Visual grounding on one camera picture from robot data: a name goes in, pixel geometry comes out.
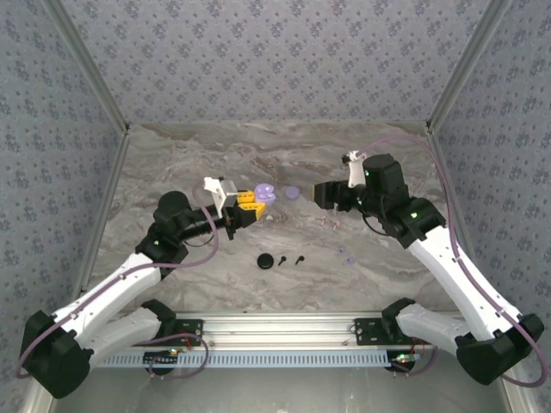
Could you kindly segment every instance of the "small purple piece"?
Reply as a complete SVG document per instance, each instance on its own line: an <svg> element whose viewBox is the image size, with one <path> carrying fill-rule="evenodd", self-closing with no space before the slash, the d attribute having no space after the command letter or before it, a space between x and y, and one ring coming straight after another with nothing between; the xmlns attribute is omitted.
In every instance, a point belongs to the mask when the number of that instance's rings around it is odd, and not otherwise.
<svg viewBox="0 0 551 413"><path fill-rule="evenodd" d="M285 188L285 196L290 200L298 200L300 196L300 189L291 185Z"/></svg>
<svg viewBox="0 0 551 413"><path fill-rule="evenodd" d="M272 205L276 200L274 194L274 186L269 183L260 183L255 188L255 202L263 202L267 207Z"/></svg>

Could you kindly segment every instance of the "floor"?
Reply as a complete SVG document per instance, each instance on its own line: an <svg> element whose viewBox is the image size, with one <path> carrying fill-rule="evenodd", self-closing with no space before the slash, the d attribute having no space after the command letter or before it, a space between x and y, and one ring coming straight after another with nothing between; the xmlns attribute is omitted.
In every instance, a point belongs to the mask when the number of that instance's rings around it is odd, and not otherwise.
<svg viewBox="0 0 551 413"><path fill-rule="evenodd" d="M52 409L76 411L508 413L510 408L499 382L479 385L441 352L429 372L413 378L394 378L382 368L212 368L189 380L160 381L143 369L97 369Z"/></svg>
<svg viewBox="0 0 551 413"><path fill-rule="evenodd" d="M191 188L204 176L224 176L239 189L273 184L277 200L260 222L221 237L220 251L207 264L177 270L131 305L157 298L182 310L381 310L401 297L433 310L454 310L433 276L392 239L370 232L358 213L320 210L312 200L315 183L343 180L340 157L378 138L410 133L425 142L423 125L341 123L219 123L132 126L130 145L91 285L116 269L145 235L158 198ZM443 212L443 191L430 159L417 146L382 144L401 162L410 192L427 197ZM287 200L283 189L298 186ZM211 203L207 193L204 202ZM322 225L321 219L327 217ZM333 229L335 223L340 226ZM187 260L210 247L191 248ZM280 267L261 270L263 252ZM294 265L298 256L306 260ZM355 262L345 263L349 259Z"/></svg>

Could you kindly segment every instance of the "marble surface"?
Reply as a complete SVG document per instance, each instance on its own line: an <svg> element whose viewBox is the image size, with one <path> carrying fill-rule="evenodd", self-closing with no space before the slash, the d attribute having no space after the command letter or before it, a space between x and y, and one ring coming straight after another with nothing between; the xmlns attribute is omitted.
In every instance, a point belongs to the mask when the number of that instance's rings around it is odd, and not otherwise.
<svg viewBox="0 0 551 413"><path fill-rule="evenodd" d="M315 183L347 179L343 153L378 138L410 133L425 141L419 124L218 123L132 126L130 145L90 284L116 269L145 235L158 198L191 188L204 176L224 176L239 189L260 182L278 197L263 218L239 230L233 241L221 233L220 250L208 263L173 272L130 306L157 298L181 310L381 310L410 297L433 310L454 310L449 296L413 256L391 238L372 233L359 213L322 211L313 202ZM443 191L426 154L407 142L381 144L373 153L401 162L410 192L425 196L444 213ZM301 190L287 200L284 188ZM207 193L202 197L212 203ZM321 225L321 218L327 223ZM333 224L340 226L333 230ZM201 243L204 238L192 240ZM345 251L337 255L340 247ZM208 253L190 248L186 261ZM261 270L269 252L280 267ZM306 260L294 265L303 255ZM344 262L353 258L355 263Z"/></svg>

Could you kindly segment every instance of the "patterned wallpaper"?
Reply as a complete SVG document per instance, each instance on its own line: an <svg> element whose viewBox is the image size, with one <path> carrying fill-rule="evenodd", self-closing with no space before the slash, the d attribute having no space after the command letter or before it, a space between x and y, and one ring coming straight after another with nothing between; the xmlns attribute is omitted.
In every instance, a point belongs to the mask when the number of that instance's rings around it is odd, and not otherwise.
<svg viewBox="0 0 551 413"><path fill-rule="evenodd" d="M63 0L127 120L425 120L487 0Z"/></svg>
<svg viewBox="0 0 551 413"><path fill-rule="evenodd" d="M0 7L0 412L24 320L68 300L118 144L39 0Z"/></svg>
<svg viewBox="0 0 551 413"><path fill-rule="evenodd" d="M438 133L483 272L548 329L550 80L551 3L513 0ZM541 339L548 357L550 338ZM551 385L539 398L551 411Z"/></svg>

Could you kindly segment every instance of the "purple cable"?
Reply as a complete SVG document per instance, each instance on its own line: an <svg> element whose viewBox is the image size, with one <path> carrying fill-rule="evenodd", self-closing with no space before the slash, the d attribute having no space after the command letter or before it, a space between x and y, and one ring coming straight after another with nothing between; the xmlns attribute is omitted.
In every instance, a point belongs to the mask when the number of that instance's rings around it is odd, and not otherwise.
<svg viewBox="0 0 551 413"><path fill-rule="evenodd" d="M202 265L208 260L210 260L214 254L216 254L216 251L218 250L218 247L220 245L220 239L218 238L218 231L216 229L216 224L213 221L213 218L210 216L210 212L207 210L207 208L202 204L201 200L199 199L198 191L201 188L202 182L198 182L194 188L193 188L193 197L195 198L195 201L197 202L197 205L199 205L199 208L202 210L203 214L205 215L205 218L207 218L208 224L210 225L211 231L214 235L214 245L213 249L208 253L207 256L202 258L199 261L195 262L183 262L179 264L174 263L168 263L168 262L152 262L150 264L142 264L138 265L136 267L132 267L127 269L125 272L121 274L121 276L112 279L110 282L108 282L105 286L97 290L94 294L89 296L85 301L83 301L77 308L75 308L75 311L72 314L69 314L68 316L62 318L59 320L56 324L48 328L46 331L44 331L42 334L40 334L38 337L36 337L33 342L29 344L29 346L23 351L23 354L21 355L19 361L17 362L17 368L15 370L15 376L18 379L26 379L30 376L30 374L23 374L21 373L21 370L23 368L23 364L27 360L28 356L32 353L32 351L48 336L50 336L57 328L61 327L63 324L67 323L71 319L71 315L76 315L79 312L81 312L86 305L97 299L100 295L105 293L109 288L111 288L114 284L119 282L120 280L123 280L128 275L135 273L136 271L140 271L141 269L146 268L191 268L196 267L198 265Z"/></svg>
<svg viewBox="0 0 551 413"><path fill-rule="evenodd" d="M408 370L406 367L401 366L398 363L390 363L390 364L393 367L399 368L400 370L404 371L404 375L406 375L406 376L418 376L419 374L423 374L424 372L429 370L432 367L432 365L436 362L437 358L438 358L438 347L434 347L432 349L432 354L430 355L429 362L423 368L420 368L419 370L416 370L415 372L412 372L412 371Z"/></svg>
<svg viewBox="0 0 551 413"><path fill-rule="evenodd" d="M207 363L208 363L208 353L209 353L209 350L208 350L208 345L207 345L207 342L205 342L205 340L203 340L202 337L196 335L196 334L191 334L191 333L179 333L179 334L175 334L173 336L167 336L167 337L160 337L160 338L154 338L152 340L147 340L146 342L139 342L138 344L136 344L136 346L147 346L149 344L157 344L158 342L168 342L169 340L173 340L175 338L194 338L196 340L199 340L201 342L201 345L205 348L205 358L203 359L203 362L201 363L200 366L198 366L193 372L190 372L190 373L185 373L185 374L180 374L178 376L161 376L159 374L155 374L153 372L153 365L155 364L155 361L157 361L158 357L155 357L151 364L149 365L149 374L152 376L152 377L159 377L161 380L178 380L178 379L189 379L190 377L193 377L193 376L196 376L197 374L199 374L200 372L202 372L205 367L207 366Z"/></svg>
<svg viewBox="0 0 551 413"><path fill-rule="evenodd" d="M459 254L459 248L457 246L457 233L455 232L455 220L454 220L454 214L453 214L453 207L451 206L451 202L449 202L449 186L448 183L444 180L444 173L443 173L443 167L438 162L430 148L419 142L417 139L411 138L407 135L396 135L396 136L388 136L386 138L382 138L379 140L376 140L373 144L366 146L361 151L358 152L358 155L362 155L363 153L368 152L371 148L378 144L382 144L383 142L387 142L389 140L395 140L395 139L402 139L407 140L415 145L421 146L425 152L427 152L432 159L432 162L436 166L436 171L438 173L438 179L440 180L440 184L442 185L442 189L444 191L444 196L446 197L446 207L448 209L448 223L449 223L449 241L451 242L451 249L454 252L455 259L457 260L457 263L459 264L459 267L467 277L467 279L473 284L473 287L484 297L484 299L499 313L505 320L507 320L511 325L523 336L523 338L526 340L526 342L534 349L534 352L537 355L538 360L540 361L540 365L542 366L542 375L540 378L532 383L525 383L516 379L513 379L509 376L503 375L502 378L513 385L519 385L521 387L539 387L540 385L543 385L545 381L548 378L549 370L548 370L548 363L545 359L545 355L543 354L540 347L537 345L537 343L534 341L534 339L530 336L528 331L526 331L522 325L520 325L513 317L511 317L509 314L505 312L505 310L494 301L494 299L488 294L484 288L480 286L480 284L476 281L476 279L473 277L473 275L468 270L467 266L463 262L460 254Z"/></svg>

